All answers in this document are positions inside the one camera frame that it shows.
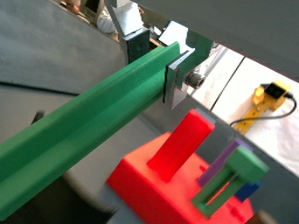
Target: cable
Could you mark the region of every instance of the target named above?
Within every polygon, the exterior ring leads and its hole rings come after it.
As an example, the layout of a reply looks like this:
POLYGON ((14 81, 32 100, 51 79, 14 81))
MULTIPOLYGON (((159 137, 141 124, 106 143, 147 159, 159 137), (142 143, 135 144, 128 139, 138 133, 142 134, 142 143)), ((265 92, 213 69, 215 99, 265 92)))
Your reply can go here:
POLYGON ((238 67, 237 67, 237 69, 235 69, 233 75, 231 75, 230 78, 229 78, 229 82, 227 82, 225 88, 221 90, 218 99, 217 99, 215 102, 213 103, 211 108, 210 108, 210 111, 214 110, 214 107, 215 107, 215 105, 217 105, 217 103, 218 103, 218 101, 219 101, 219 99, 221 99, 221 96, 222 96, 222 94, 223 94, 223 92, 225 92, 225 90, 226 90, 226 88, 227 88, 227 85, 230 84, 230 81, 231 81, 231 79, 233 79, 233 77, 234 77, 237 71, 239 70, 241 64, 243 63, 245 59, 246 59, 246 57, 243 57, 242 61, 238 63, 238 67))
POLYGON ((245 119, 239 119, 235 122, 233 122, 230 124, 230 126, 233 126, 235 123, 241 123, 241 122, 247 121, 247 120, 271 120, 271 119, 279 119, 279 118, 290 116, 295 112, 295 109, 297 109, 297 100, 295 100, 291 93, 287 93, 285 95, 285 97, 289 98, 294 102, 294 107, 293 107, 293 109, 290 110, 289 113, 286 113, 285 115, 278 115, 278 116, 249 117, 249 118, 245 118, 245 119))

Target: purple block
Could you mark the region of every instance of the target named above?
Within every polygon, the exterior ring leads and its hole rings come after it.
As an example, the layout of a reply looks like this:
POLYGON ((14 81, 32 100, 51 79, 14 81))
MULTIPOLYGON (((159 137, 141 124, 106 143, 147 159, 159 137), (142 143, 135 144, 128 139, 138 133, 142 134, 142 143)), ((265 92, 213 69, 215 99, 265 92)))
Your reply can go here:
POLYGON ((217 160, 210 165, 210 168, 207 171, 201 175, 199 177, 199 184, 201 187, 205 187, 205 185, 209 183, 214 175, 218 173, 223 165, 226 164, 227 157, 230 156, 231 152, 239 147, 243 146, 246 149, 253 151, 251 147, 242 141, 239 138, 235 138, 235 140, 229 144, 227 149, 221 153, 217 160))

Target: black wire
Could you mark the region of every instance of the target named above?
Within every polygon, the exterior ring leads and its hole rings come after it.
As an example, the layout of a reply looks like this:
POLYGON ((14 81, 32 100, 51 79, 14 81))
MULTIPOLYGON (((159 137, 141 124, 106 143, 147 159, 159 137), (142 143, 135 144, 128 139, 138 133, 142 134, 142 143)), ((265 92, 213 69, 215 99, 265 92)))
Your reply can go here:
POLYGON ((294 108, 291 109, 291 111, 289 113, 286 113, 285 115, 278 115, 278 116, 263 116, 263 117, 249 117, 249 118, 245 118, 245 119, 239 119, 237 120, 235 122, 233 122, 230 124, 230 126, 235 123, 241 123, 243 121, 247 121, 247 120, 270 120, 270 119, 279 119, 279 118, 283 118, 283 117, 287 117, 290 116, 294 112, 295 112, 295 109, 297 109, 297 100, 294 97, 289 98, 291 101, 294 101, 294 108))
POLYGON ((213 111, 213 110, 214 110, 214 107, 215 107, 215 105, 217 105, 217 103, 218 103, 218 101, 219 101, 219 99, 221 99, 221 96, 222 96, 222 94, 223 94, 223 91, 225 91, 225 89, 226 89, 227 85, 230 84, 230 81, 231 81, 231 79, 233 79, 233 77, 234 77, 234 75, 235 75, 237 71, 239 70, 239 67, 241 67, 241 64, 242 64, 242 62, 243 62, 245 58, 246 58, 246 57, 243 57, 242 61, 238 63, 238 67, 237 67, 237 69, 235 69, 235 71, 234 71, 233 75, 231 75, 231 76, 230 76, 230 78, 229 78, 229 82, 227 82, 227 84, 226 84, 225 88, 221 90, 219 97, 218 97, 217 101, 213 103, 211 108, 210 108, 210 111, 213 111))

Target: green block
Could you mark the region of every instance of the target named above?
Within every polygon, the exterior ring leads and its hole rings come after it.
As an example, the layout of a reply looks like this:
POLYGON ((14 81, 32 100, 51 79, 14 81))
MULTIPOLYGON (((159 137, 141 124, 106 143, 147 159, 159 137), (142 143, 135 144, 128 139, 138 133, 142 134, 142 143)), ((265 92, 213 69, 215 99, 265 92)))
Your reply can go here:
POLYGON ((239 146, 227 159, 227 167, 250 184, 255 184, 269 171, 267 165, 258 156, 239 146))
POLYGON ((0 144, 0 220, 162 97, 179 45, 158 47, 0 144))
POLYGON ((229 156, 225 167, 219 170, 191 200, 193 204, 201 209, 203 215, 211 217, 242 186, 247 182, 258 182, 267 171, 267 165, 257 155, 245 147, 239 146, 229 156), (211 200, 226 184, 229 184, 227 187, 218 197, 211 200))

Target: red base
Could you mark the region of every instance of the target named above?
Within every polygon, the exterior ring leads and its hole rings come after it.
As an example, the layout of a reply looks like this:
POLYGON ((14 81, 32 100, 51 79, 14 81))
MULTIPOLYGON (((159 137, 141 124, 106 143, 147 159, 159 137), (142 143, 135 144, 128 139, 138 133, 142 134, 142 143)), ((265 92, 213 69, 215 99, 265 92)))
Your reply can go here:
POLYGON ((210 219, 191 203, 201 190, 197 179, 209 167, 198 155, 191 155, 169 183, 146 165, 169 136, 170 133, 163 134, 123 158, 107 180, 108 185, 146 223, 243 224, 254 215, 249 200, 242 204, 233 197, 210 219))

